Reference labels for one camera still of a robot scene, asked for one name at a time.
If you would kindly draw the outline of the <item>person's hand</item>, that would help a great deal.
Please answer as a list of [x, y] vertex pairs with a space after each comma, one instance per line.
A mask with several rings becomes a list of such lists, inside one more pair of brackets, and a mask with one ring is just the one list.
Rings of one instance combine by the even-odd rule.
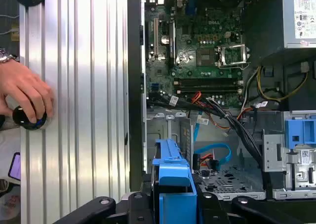
[[23, 108], [30, 122], [46, 113], [53, 116], [53, 91], [25, 65], [11, 59], [0, 64], [0, 114], [12, 116], [5, 98], [12, 97]]

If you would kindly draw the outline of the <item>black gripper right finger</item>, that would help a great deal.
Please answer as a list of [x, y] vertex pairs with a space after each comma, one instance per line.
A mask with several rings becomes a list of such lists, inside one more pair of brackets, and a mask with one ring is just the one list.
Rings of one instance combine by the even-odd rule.
[[303, 221], [247, 196], [232, 199], [228, 211], [213, 193], [197, 195], [199, 224], [302, 224]]

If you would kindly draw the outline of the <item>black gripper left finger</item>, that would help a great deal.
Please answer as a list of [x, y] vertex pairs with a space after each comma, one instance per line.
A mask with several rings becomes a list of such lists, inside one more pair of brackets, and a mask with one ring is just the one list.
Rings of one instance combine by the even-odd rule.
[[116, 202], [97, 197], [56, 221], [57, 224], [154, 224], [151, 199], [145, 193], [132, 192]]

